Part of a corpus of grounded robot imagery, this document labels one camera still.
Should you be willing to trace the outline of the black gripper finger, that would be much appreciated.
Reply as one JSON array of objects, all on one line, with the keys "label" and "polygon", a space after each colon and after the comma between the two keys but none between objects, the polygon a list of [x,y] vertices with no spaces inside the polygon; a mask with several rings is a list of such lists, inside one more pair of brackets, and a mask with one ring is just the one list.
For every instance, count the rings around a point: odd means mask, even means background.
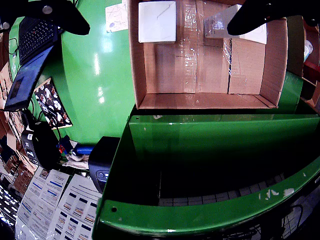
[{"label": "black gripper finger", "polygon": [[249,33],[274,20],[302,16],[307,25],[320,24],[318,0],[246,0],[227,25],[231,36]]},{"label": "black gripper finger", "polygon": [[17,18],[53,22],[54,25],[75,35],[88,35],[90,25],[73,0],[2,0],[0,2],[0,32],[11,29]]}]

